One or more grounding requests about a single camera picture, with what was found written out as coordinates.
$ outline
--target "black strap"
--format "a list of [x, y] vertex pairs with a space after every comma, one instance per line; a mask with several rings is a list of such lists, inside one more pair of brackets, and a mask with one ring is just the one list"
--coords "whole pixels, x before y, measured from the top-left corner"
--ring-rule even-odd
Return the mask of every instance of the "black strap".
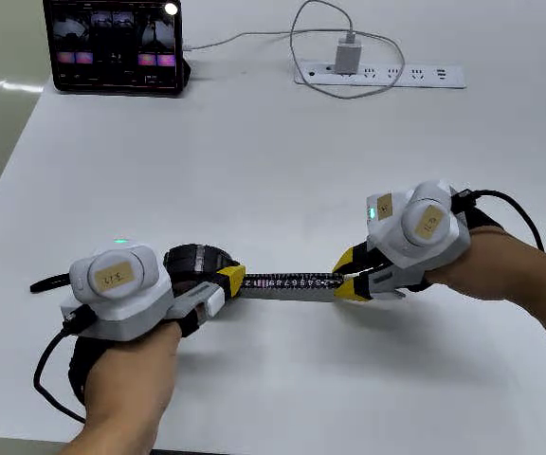
[[68, 286], [69, 284], [71, 284], [71, 279], [68, 273], [64, 273], [63, 275], [56, 275], [55, 277], [46, 278], [32, 284], [30, 292], [32, 294], [39, 294], [40, 292], [50, 291], [58, 287]]

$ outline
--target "hand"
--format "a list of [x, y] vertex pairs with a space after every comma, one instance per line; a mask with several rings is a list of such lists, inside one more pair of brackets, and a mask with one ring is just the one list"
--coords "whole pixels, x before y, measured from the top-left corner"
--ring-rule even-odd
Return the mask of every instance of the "hand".
[[181, 336], [176, 322], [166, 323], [108, 349], [87, 376], [85, 427], [62, 453], [149, 453], [172, 398]]
[[538, 250], [499, 227], [477, 227], [471, 230], [471, 247], [463, 256], [425, 277], [476, 299], [512, 300], [526, 280], [523, 265], [533, 254], [537, 256]]

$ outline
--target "charger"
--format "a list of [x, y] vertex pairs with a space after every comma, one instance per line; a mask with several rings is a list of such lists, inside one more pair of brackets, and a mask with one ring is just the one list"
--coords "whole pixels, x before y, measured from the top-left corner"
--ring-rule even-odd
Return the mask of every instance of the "charger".
[[337, 45], [337, 57], [334, 72], [337, 74], [355, 74], [359, 69], [361, 59], [361, 42], [355, 33], [348, 31], [345, 38], [340, 38]]

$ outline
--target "wrist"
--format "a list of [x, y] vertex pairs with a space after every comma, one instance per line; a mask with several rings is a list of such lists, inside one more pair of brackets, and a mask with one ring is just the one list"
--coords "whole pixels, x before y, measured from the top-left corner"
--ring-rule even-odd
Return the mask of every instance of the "wrist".
[[157, 422], [146, 424], [128, 415], [90, 418], [80, 435], [63, 453], [103, 455], [147, 454], [155, 444]]

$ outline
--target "white charging cable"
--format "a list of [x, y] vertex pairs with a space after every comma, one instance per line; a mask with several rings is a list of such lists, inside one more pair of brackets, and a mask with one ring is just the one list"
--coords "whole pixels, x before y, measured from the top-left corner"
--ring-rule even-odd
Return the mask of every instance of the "white charging cable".
[[[302, 14], [302, 11], [304, 8], [311, 4], [311, 3], [320, 3], [324, 6], [336, 9], [340, 11], [348, 20], [349, 22], [349, 28], [302, 28], [302, 29], [296, 29], [296, 24], [299, 21], [300, 15]], [[389, 85], [385, 85], [384, 87], [376, 88], [374, 90], [369, 90], [367, 92], [358, 93], [355, 95], [340, 95], [337, 93], [330, 92], [328, 90], [325, 90], [323, 88], [317, 87], [316, 85], [310, 83], [306, 80], [304, 74], [302, 73], [302, 69], [300, 68], [298, 58], [296, 56], [296, 50], [294, 48], [294, 38], [295, 35], [304, 34], [304, 33], [316, 33], [316, 32], [341, 32], [345, 33], [345, 39], [340, 40], [338, 42], [337, 46], [337, 58], [335, 62], [335, 72], [340, 74], [354, 74], [358, 68], [359, 68], [359, 60], [361, 56], [361, 45], [360, 43], [356, 43], [355, 36], [363, 36], [366, 38], [371, 38], [373, 40], [382, 42], [386, 45], [389, 45], [395, 50], [397, 57], [399, 59], [400, 68], [399, 71], [395, 74], [395, 77], [391, 80]], [[360, 31], [355, 30], [353, 25], [353, 20], [351, 19], [351, 16], [342, 9], [341, 7], [338, 7], [332, 3], [326, 2], [324, 0], [306, 0], [297, 11], [296, 15], [294, 16], [294, 20], [292, 21], [292, 27], [289, 30], [284, 31], [245, 31], [242, 33], [238, 33], [236, 35], [231, 36], [230, 38], [226, 38], [225, 40], [218, 41], [215, 43], [210, 43], [208, 45], [197, 45], [197, 46], [185, 46], [183, 47], [183, 50], [186, 52], [191, 52], [194, 50], [200, 50], [200, 49], [207, 49], [210, 47], [215, 46], [221, 46], [225, 45], [227, 43], [230, 43], [232, 41], [237, 40], [238, 38], [242, 38], [244, 36], [271, 36], [271, 35], [286, 35], [284, 38], [290, 38], [290, 52], [292, 53], [292, 60], [294, 61], [294, 65], [300, 75], [300, 78], [304, 82], [304, 84], [324, 95], [327, 95], [332, 98], [336, 98], [339, 100], [356, 100], [358, 98], [365, 98], [372, 95], [378, 95], [381, 93], [384, 93], [388, 90], [391, 90], [394, 88], [399, 79], [402, 77], [402, 74], [404, 73], [404, 69], [406, 68], [406, 58], [404, 57], [404, 53], [402, 52], [401, 47], [398, 43], [396, 43], [393, 39], [388, 38], [383, 35], [378, 35], [375, 33], [369, 33], [366, 31]]]

